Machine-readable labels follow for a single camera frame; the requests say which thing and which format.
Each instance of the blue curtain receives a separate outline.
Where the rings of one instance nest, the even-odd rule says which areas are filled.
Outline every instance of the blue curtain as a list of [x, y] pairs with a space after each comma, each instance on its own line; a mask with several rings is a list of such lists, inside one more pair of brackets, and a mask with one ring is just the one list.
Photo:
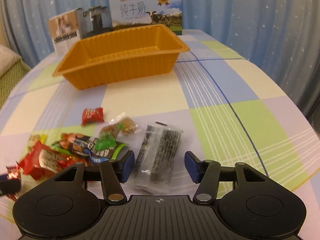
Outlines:
[[183, 27], [247, 58], [298, 103], [319, 56], [320, 0], [183, 0]]
[[[47, 20], [108, 0], [3, 0], [11, 33], [34, 66], [53, 46]], [[182, 0], [183, 27], [201, 29], [260, 67], [298, 103], [320, 48], [320, 0]]]

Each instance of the pile of snacks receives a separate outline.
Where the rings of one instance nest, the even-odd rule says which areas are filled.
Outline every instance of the pile of snacks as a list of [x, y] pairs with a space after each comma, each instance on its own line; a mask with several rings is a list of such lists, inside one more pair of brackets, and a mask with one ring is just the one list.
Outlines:
[[[83, 111], [82, 125], [91, 122], [104, 122], [101, 107]], [[80, 133], [62, 133], [60, 140], [47, 146], [44, 144], [46, 135], [31, 135], [27, 144], [28, 153], [17, 166], [8, 168], [8, 176], [20, 179], [22, 172], [34, 180], [40, 180], [76, 162], [90, 166], [116, 159], [126, 146], [121, 138], [139, 130], [138, 124], [122, 113], [100, 130], [98, 138]], [[159, 122], [148, 124], [131, 178], [135, 188], [151, 193], [167, 192], [181, 135], [182, 131], [175, 127]], [[8, 197], [16, 200], [23, 193], [17, 192]]]
[[[90, 122], [104, 122], [101, 107], [83, 111], [82, 125]], [[91, 166], [111, 158], [116, 159], [126, 146], [125, 143], [117, 140], [118, 135], [120, 133], [130, 135], [138, 129], [138, 125], [122, 113], [101, 129], [98, 138], [80, 133], [62, 133], [59, 141], [47, 146], [44, 144], [46, 135], [31, 135], [27, 143], [27, 154], [17, 163], [17, 166], [10, 167], [8, 174], [13, 176], [15, 170], [19, 179], [22, 172], [23, 175], [30, 175], [34, 180], [39, 181], [51, 177], [75, 162], [83, 162], [86, 166]], [[17, 192], [8, 197], [16, 200], [20, 195], [21, 192]]]

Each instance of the green fabric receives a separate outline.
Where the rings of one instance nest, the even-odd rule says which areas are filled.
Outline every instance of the green fabric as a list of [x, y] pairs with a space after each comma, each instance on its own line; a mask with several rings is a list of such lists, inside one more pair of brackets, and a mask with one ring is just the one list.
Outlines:
[[8, 98], [14, 86], [27, 74], [21, 60], [18, 60], [13, 66], [0, 77], [0, 109]]

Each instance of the crosshair mark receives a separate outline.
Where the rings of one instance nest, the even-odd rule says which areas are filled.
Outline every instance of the crosshair mark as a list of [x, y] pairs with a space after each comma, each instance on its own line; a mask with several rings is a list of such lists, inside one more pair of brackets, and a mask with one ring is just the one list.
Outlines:
[[161, 204], [165, 200], [163, 198], [157, 198], [155, 201], [157, 201], [159, 204]]

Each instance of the orange plastic tray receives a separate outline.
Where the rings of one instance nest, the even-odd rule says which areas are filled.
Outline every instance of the orange plastic tray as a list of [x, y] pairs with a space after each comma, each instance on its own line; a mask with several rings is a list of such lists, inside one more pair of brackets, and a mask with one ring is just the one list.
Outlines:
[[76, 42], [52, 76], [78, 90], [169, 73], [189, 47], [162, 24], [104, 33]]

